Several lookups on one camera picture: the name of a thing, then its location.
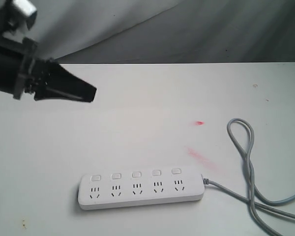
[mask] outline electrical outlet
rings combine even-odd
[[[84,175],[79,205],[84,210],[200,200],[201,173],[194,166],[102,171]]]

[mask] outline power cord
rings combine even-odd
[[[240,146],[240,144],[238,143],[238,141],[236,140],[236,138],[234,137],[232,130],[231,130],[231,125],[233,123],[239,123],[240,125],[242,125],[247,133],[248,133],[248,148],[247,148],[247,152]],[[247,182],[247,186],[248,186],[248,198],[243,197],[235,192],[233,192],[232,190],[222,186],[219,183],[216,183],[214,181],[211,181],[207,178],[203,179],[203,183],[205,185],[211,184],[214,185],[215,187],[218,187],[219,189],[221,189],[223,192],[231,195],[232,197],[244,202],[248,204],[248,209],[249,209],[249,213],[251,214],[253,220],[265,231],[267,232],[270,236],[282,236],[282,234],[278,233],[276,230],[272,229],[269,225],[267,225],[257,214],[256,209],[260,209],[263,210],[267,213],[274,213],[276,215],[281,215],[281,216],[285,216],[288,218],[292,218],[295,219],[295,215],[282,211],[282,210],[278,210],[272,207],[269,207],[267,205],[270,206],[282,206],[285,204],[288,204],[292,201],[295,201],[295,195],[287,198],[287,199],[283,199],[280,201],[270,201],[267,198],[265,198],[260,191],[257,189],[257,187],[255,186],[255,173],[254,173],[254,167],[250,161],[250,153],[251,153],[251,149],[254,145],[254,140],[255,140],[255,135],[254,135],[254,130],[251,127],[251,125],[240,118],[234,118],[232,120],[230,120],[227,124],[227,132],[231,138],[231,140],[233,141],[235,147],[237,148],[237,150],[239,151],[243,162],[244,162],[244,167],[243,167],[243,172],[244,172],[244,176]],[[260,204],[260,203],[256,203],[255,202],[255,197],[257,197],[261,202],[263,202],[264,204]]]

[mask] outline white tabletop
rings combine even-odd
[[[295,63],[64,67],[98,88],[94,102],[0,93],[0,236],[265,235],[246,205],[214,188],[192,203],[98,211],[77,203],[85,173],[182,164],[246,195],[226,132],[232,118],[255,129],[259,190],[272,200],[295,193]],[[242,128],[234,133],[247,142]],[[295,214],[295,203],[281,209]],[[295,235],[295,224],[260,216]]]

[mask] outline red mark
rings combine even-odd
[[[195,122],[195,125],[203,125],[204,124],[204,122],[202,122],[202,121],[196,121]]]
[[[218,168],[216,167],[216,165],[213,162],[206,159],[205,157],[203,157],[201,154],[197,153],[192,148],[187,147],[187,149],[188,149],[188,154],[194,158],[197,158],[205,167],[207,167],[211,170],[214,170],[214,171],[218,171]]]

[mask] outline robotic arm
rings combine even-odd
[[[34,100],[65,99],[92,102],[96,88],[70,74],[53,59],[35,56],[37,43],[24,38],[22,43],[3,36],[20,27],[29,30],[37,10],[28,0],[6,0],[0,8],[0,91],[20,100],[23,92],[34,94]]]

